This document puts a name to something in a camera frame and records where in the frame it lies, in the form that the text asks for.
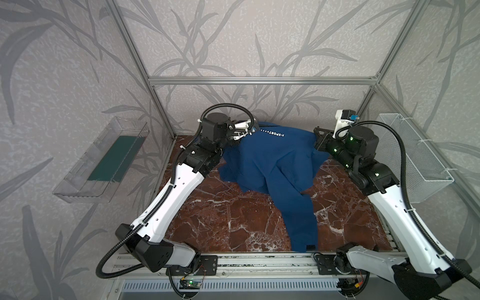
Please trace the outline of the aluminium frame struts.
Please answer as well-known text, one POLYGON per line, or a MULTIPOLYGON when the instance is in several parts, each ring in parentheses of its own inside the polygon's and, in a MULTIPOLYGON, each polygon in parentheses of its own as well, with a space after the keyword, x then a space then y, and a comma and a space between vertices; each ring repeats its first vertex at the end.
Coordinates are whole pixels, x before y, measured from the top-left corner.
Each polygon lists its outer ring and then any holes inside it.
POLYGON ((417 203, 480 208, 478 1, 115 1, 171 131, 200 108, 244 105, 311 131, 337 110, 398 113, 454 182, 417 203))

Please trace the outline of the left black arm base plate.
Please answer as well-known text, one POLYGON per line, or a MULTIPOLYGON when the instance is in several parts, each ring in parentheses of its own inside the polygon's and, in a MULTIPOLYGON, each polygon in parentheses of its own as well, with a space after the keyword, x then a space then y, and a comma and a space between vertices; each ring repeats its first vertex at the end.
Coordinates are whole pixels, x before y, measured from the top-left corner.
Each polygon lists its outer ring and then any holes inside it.
POLYGON ((166 274, 172 276, 215 276, 218 268, 218 256, 197 255, 192 262, 186 266, 170 266, 166 274))

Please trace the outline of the green circuit board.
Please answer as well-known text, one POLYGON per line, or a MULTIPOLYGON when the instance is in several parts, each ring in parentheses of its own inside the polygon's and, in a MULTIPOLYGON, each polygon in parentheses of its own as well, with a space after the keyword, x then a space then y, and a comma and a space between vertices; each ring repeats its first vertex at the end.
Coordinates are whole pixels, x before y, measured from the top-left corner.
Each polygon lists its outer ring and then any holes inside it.
POLYGON ((200 290, 202 281, 196 281, 193 279, 181 279, 180 286, 182 290, 200 290))

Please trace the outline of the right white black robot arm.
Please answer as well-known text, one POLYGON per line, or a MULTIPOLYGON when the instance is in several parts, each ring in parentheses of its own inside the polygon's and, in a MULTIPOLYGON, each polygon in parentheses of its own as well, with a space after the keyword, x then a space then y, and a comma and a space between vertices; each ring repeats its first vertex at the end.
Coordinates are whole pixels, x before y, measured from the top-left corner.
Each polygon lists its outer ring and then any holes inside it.
POLYGON ((462 279, 476 287, 480 285, 471 276, 469 263, 456 259, 411 205, 406 184, 406 147, 391 126, 378 121, 361 121, 336 131, 316 127, 314 134, 315 149, 327 152, 345 168, 351 181, 381 213, 406 251, 404 256, 392 256, 350 243, 339 249, 343 265, 395 284, 410 300, 440 300, 442 292, 462 279), (370 129, 371 125, 389 131, 397 141, 399 177, 375 160, 379 138, 370 129))

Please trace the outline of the green mat in tray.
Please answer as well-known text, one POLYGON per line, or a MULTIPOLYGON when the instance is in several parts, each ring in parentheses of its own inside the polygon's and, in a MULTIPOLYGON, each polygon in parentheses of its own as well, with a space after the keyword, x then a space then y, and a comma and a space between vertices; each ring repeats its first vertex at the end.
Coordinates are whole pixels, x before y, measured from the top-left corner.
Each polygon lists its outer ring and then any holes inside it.
POLYGON ((88 177, 88 181, 120 183, 146 137, 119 136, 88 177))

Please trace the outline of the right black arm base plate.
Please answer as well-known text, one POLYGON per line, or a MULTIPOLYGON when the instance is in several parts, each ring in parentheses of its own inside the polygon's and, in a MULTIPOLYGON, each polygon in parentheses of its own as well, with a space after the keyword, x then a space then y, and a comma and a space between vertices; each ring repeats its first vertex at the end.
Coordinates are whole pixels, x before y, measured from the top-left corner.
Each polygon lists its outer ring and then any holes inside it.
POLYGON ((336 265, 335 254, 323 254, 315 252, 312 258, 317 266, 319 275, 349 275, 350 272, 342 272, 336 265))

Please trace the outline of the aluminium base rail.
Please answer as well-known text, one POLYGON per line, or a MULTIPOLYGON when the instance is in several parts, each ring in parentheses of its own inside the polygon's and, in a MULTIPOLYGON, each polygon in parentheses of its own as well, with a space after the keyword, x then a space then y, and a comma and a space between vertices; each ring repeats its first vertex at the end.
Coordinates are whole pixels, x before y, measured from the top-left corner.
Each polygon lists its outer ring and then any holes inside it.
POLYGON ((296 252, 218 252, 213 278, 319 278, 345 275, 319 275, 313 253, 296 252))

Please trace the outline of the blue zip jacket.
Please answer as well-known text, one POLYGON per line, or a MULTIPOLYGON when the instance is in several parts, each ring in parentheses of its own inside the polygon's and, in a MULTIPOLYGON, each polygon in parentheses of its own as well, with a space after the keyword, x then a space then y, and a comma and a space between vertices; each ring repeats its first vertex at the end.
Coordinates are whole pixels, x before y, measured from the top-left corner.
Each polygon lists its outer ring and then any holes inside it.
POLYGON ((225 164, 219 168, 223 181, 237 183, 244 192, 270 195, 295 252, 318 248, 317 219, 305 191, 330 155, 315 149, 315 142, 313 132, 260 122, 255 133, 225 149, 225 164))

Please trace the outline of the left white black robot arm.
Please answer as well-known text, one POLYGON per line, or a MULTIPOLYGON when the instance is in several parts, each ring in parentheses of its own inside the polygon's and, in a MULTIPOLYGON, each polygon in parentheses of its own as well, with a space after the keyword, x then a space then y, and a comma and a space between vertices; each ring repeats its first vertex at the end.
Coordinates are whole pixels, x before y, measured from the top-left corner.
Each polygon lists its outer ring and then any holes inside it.
POLYGON ((186 243, 167 240, 166 231, 190 194, 220 163, 225 149, 255 133, 258 125, 248 109, 232 103, 207 108, 197 122, 192 140, 175 156, 169 181, 131 224, 117 228, 119 241, 98 263, 98 278, 117 278, 141 268, 155 273, 163 268, 179 267, 189 275, 199 270, 200 251, 186 243), (105 264, 121 248, 136 258, 138 264, 104 272, 105 264))

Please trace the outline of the clear plastic wall tray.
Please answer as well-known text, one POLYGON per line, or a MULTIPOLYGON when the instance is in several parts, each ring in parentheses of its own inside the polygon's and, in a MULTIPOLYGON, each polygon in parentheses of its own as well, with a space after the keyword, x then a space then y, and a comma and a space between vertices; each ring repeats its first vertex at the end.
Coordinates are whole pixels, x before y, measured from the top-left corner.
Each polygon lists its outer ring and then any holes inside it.
POLYGON ((146 121, 112 118, 53 195, 71 204, 110 202, 149 133, 146 121))

